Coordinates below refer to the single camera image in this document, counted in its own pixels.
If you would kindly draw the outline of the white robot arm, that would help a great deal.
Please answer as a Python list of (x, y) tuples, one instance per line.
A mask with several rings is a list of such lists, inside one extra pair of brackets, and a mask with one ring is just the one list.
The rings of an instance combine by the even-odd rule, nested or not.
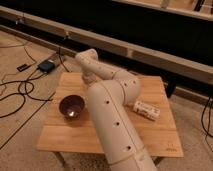
[(127, 70), (98, 60), (95, 49), (75, 56), (87, 88), (87, 108), (111, 171), (157, 171), (124, 106), (140, 95), (141, 82)]

